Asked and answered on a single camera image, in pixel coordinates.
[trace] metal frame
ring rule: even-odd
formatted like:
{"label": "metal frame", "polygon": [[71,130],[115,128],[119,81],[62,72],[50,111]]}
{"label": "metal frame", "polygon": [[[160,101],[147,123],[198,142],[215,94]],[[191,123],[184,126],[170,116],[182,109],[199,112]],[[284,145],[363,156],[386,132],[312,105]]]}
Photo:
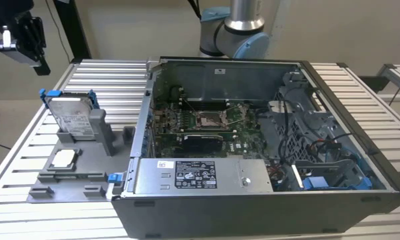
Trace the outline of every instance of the metal frame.
{"label": "metal frame", "polygon": [[[390,127],[382,128],[380,125],[400,126],[400,120],[395,113],[386,109],[378,95],[368,91],[368,87],[360,85],[360,80],[351,74],[348,75],[348,68],[340,68],[335,63],[312,63],[311,65],[400,174],[400,127],[395,130]],[[140,62],[130,61],[84,60],[80,65],[74,66],[76,70],[67,72],[63,76],[68,91],[83,91],[87,88],[100,91],[102,105],[107,105],[114,110],[115,115],[107,120],[114,128],[127,125],[127,121],[131,121],[132,125],[138,121],[138,115],[135,113],[132,115],[127,111],[128,108],[132,108],[131,106],[139,103],[143,93],[142,91],[130,92],[128,88],[123,88],[123,86],[132,86],[134,84],[131,81],[135,74],[131,73],[135,71],[128,71],[128,69],[136,66],[144,67],[146,63],[143,65]],[[358,86],[356,91],[352,91],[351,86]],[[379,108],[380,111],[376,113],[375,111],[359,110],[359,108]],[[48,115],[44,118],[40,113],[36,114],[15,144],[15,149],[5,158],[5,163],[0,166],[0,176],[3,176],[0,177],[0,184],[13,184],[13,187],[0,187],[0,239],[107,238],[118,240],[127,238],[127,232],[110,202],[24,203],[30,186],[36,180],[36,169],[44,167],[40,158],[48,156],[42,146],[54,144],[54,139],[56,139],[54,117]],[[46,155],[42,155],[43,157],[28,156],[35,151],[42,151],[43,153],[39,154]],[[15,158],[23,155],[27,156],[24,159]],[[268,235],[260,238],[264,240],[400,239],[400,207],[390,214],[368,216],[344,233]],[[246,236],[240,239],[252,240],[258,237]]]}
{"label": "metal frame", "polygon": [[54,0],[62,26],[66,31],[72,55],[76,62],[82,62],[83,59],[91,59],[91,50],[86,37],[86,31],[83,28],[76,0]]}
{"label": "metal frame", "polygon": [[[324,101],[330,103],[330,108],[335,118],[340,119],[340,125],[351,133],[359,136],[352,136],[354,143],[362,147],[364,152],[368,148],[378,147],[372,143],[371,138],[366,134],[362,126],[351,116],[350,111],[344,107],[322,76],[307,61],[284,61],[284,60],[251,60],[251,59],[222,59],[222,58],[198,58],[198,57],[162,57],[162,62],[170,61],[206,61],[206,62],[246,62],[264,64],[298,64],[303,71],[307,72],[312,85],[318,87],[319,94]],[[147,115],[150,112],[151,95],[146,95],[140,118],[136,125],[138,132],[135,133],[135,142],[143,142],[144,129],[147,124]],[[371,168],[378,177],[384,177],[391,187],[387,190],[370,191],[322,191],[322,192],[259,192],[250,195],[235,194],[234,192],[155,192],[150,194],[135,193],[134,185],[143,184],[138,179],[138,172],[143,159],[139,157],[140,148],[132,149],[132,165],[127,172],[127,188],[122,195],[115,196],[112,205],[123,222],[123,226],[132,238],[191,238],[191,237],[211,237],[211,236],[234,236],[234,235],[255,235],[262,234],[299,234],[299,233],[338,233],[346,231],[364,217],[376,213],[387,213],[400,205],[400,174],[395,170],[390,161],[382,152],[368,156]],[[327,205],[326,203],[335,202],[339,199],[340,203],[350,203],[350,211]],[[260,212],[248,207],[256,206]],[[282,209],[296,208],[288,216],[282,211],[275,211],[270,206],[279,206]],[[232,209],[238,209],[239,214],[232,215]],[[306,221],[304,216],[315,212],[315,220]],[[250,215],[248,219],[238,216]],[[272,225],[264,226],[262,216],[271,215],[279,219]],[[190,224],[182,224],[178,227],[179,221],[164,221],[162,216],[170,219],[183,219],[187,216],[198,216],[191,219]]]}

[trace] power supply label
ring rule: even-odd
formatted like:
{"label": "power supply label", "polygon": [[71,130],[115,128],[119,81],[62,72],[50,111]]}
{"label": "power supply label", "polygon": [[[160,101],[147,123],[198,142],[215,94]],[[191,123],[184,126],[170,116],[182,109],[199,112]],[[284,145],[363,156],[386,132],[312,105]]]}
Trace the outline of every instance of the power supply label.
{"label": "power supply label", "polygon": [[216,189],[215,161],[176,161],[175,187],[178,189]]}

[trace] sticker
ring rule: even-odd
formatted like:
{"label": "sticker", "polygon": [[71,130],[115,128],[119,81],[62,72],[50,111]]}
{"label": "sticker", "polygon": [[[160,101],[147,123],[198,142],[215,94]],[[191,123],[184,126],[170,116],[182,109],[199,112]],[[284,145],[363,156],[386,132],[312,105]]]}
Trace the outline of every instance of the sticker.
{"label": "sticker", "polygon": [[175,166],[174,161],[158,161],[158,169],[172,169],[174,166]]}
{"label": "sticker", "polygon": [[215,161],[176,161],[175,176],[178,189],[218,188]]}
{"label": "sticker", "polygon": [[74,136],[94,136],[94,130],[90,119],[84,115],[60,116],[66,124],[67,130]]}
{"label": "sticker", "polygon": [[226,68],[216,68],[215,74],[226,74]]}

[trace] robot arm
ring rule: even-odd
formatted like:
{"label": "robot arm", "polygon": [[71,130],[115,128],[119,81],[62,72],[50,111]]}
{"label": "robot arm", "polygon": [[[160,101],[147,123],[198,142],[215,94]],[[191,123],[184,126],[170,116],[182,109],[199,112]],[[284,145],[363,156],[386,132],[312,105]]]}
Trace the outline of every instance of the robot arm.
{"label": "robot arm", "polygon": [[43,21],[30,10],[34,0],[0,0],[0,52],[20,63],[30,64],[39,76],[50,75]]}
{"label": "robot arm", "polygon": [[235,59],[263,59],[270,36],[263,32],[262,0],[231,0],[230,7],[203,11],[200,55]]}

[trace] white label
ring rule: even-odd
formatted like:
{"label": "white label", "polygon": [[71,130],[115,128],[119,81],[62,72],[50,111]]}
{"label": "white label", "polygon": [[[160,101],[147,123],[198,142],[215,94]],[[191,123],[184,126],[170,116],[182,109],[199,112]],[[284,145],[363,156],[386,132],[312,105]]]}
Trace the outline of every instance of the white label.
{"label": "white label", "polygon": [[74,136],[94,136],[94,130],[90,119],[84,115],[67,115],[60,116],[68,132]]}
{"label": "white label", "polygon": [[158,169],[172,169],[174,165],[174,161],[158,161]]}
{"label": "white label", "polygon": [[226,68],[216,68],[215,74],[226,74]]}

